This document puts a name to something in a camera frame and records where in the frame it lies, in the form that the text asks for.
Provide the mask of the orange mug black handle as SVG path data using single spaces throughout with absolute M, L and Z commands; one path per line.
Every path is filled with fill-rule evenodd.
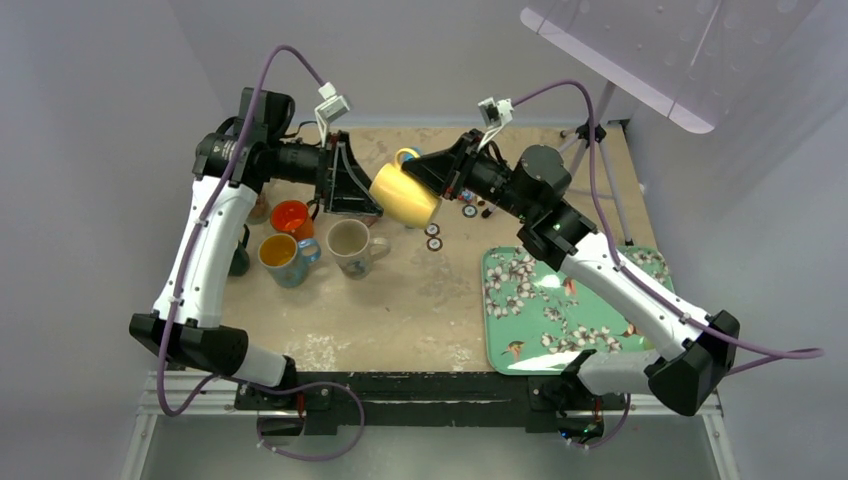
M 308 206 L 298 200 L 286 200 L 273 207 L 269 218 L 271 227 L 278 233 L 295 240 L 315 237 L 315 227 Z

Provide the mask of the cream mug blue pattern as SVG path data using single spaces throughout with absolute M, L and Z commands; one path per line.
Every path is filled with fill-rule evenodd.
M 342 273 L 352 280 L 368 276 L 374 263 L 392 248 L 388 239 L 374 237 L 365 223 L 355 219 L 333 224 L 326 234 L 326 245 Z

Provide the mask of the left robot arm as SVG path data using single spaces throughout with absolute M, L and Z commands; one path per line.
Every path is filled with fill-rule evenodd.
M 244 330 L 222 325 L 223 293 L 249 212 L 267 182 L 312 185 L 325 212 L 380 217 L 371 179 L 357 163 L 345 131 L 330 122 L 350 102 L 331 83 L 319 89 L 314 114 L 317 145 L 286 141 L 294 100 L 246 87 L 239 113 L 206 135 L 195 149 L 192 200 L 177 258 L 150 312 L 132 316 L 133 338 L 168 362 L 259 385 L 272 408 L 297 399 L 291 359 L 250 342 Z

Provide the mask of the blue mug yellow inside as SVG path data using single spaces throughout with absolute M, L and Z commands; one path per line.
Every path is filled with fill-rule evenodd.
M 297 240 L 283 233 L 269 236 L 258 248 L 261 265 L 279 287 L 287 289 L 302 285 L 321 255 L 316 239 Z

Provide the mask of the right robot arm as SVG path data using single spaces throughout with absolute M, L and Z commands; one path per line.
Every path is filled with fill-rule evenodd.
M 622 257 L 565 200 L 572 177 L 555 148 L 531 145 L 510 166 L 484 149 L 483 138 L 471 130 L 447 149 L 401 162 L 401 171 L 438 197 L 468 190 L 516 217 L 532 257 L 592 290 L 654 346 L 579 353 L 560 375 L 564 399 L 584 407 L 605 394 L 651 394 L 677 414 L 697 413 L 733 366 L 738 320 L 694 306 Z

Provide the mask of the dark green mug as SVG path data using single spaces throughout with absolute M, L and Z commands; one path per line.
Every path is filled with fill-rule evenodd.
M 250 229 L 244 224 L 242 226 L 242 233 L 235 244 L 235 250 L 228 271 L 229 277 L 242 277 L 249 271 L 251 266 L 250 257 L 247 252 L 249 238 Z

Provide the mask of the cream floral mug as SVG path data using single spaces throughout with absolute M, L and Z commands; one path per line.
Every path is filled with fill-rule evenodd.
M 272 207 L 265 193 L 260 193 L 253 208 L 246 217 L 246 223 L 250 225 L 261 224 L 269 220 Z

